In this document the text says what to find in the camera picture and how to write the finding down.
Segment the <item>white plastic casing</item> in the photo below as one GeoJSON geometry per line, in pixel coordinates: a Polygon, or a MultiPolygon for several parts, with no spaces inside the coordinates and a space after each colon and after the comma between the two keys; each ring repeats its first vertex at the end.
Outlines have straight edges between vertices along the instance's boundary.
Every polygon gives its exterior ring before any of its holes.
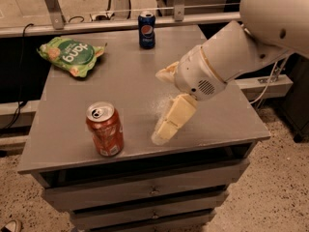
{"type": "Polygon", "coordinates": [[[198,101],[210,99],[226,87],[209,67],[201,45],[196,45],[181,59],[175,71],[175,85],[198,101]]]}
{"type": "Polygon", "coordinates": [[[309,57],[309,0],[241,0],[239,11],[255,39],[309,57]]]}

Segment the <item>chip bag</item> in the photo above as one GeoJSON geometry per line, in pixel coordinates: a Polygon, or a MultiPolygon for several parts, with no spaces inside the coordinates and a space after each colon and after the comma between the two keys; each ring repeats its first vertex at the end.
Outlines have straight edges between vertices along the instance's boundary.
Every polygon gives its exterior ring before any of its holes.
{"type": "Polygon", "coordinates": [[[72,39],[56,37],[42,44],[38,53],[54,66],[70,72],[75,77],[86,77],[97,58],[104,53],[105,46],[91,46],[72,39]]]}

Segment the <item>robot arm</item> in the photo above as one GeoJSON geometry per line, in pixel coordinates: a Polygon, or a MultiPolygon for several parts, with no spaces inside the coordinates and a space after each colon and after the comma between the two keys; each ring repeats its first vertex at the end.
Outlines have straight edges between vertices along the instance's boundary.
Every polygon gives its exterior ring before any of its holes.
{"type": "MultiPolygon", "coordinates": [[[[242,25],[231,21],[156,77],[173,83],[183,93],[179,97],[189,95],[196,101],[206,101],[243,73],[257,71],[294,52],[309,57],[309,2],[306,1],[241,0],[242,25]]],[[[167,142],[193,116],[197,104],[184,114],[184,104],[176,102],[179,97],[156,125],[155,144],[167,142]],[[170,114],[185,116],[186,120],[175,125],[175,117],[170,114]]]]}

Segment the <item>pepsi can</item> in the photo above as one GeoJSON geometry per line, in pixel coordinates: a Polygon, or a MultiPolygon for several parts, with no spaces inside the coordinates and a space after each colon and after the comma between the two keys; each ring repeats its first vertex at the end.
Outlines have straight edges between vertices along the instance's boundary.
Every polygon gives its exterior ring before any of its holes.
{"type": "Polygon", "coordinates": [[[155,15],[145,11],[138,16],[139,44],[145,49],[155,46],[155,15]]]}

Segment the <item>soda can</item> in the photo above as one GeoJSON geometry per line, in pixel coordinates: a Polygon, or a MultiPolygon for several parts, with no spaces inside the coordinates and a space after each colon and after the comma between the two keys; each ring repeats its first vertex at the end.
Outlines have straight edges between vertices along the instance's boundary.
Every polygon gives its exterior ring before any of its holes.
{"type": "Polygon", "coordinates": [[[124,148],[123,127],[117,109],[109,102],[96,102],[86,112],[86,124],[99,154],[112,157],[124,148]]]}
{"type": "Polygon", "coordinates": [[[139,44],[145,49],[155,46],[155,15],[145,11],[138,16],[139,44]]]}

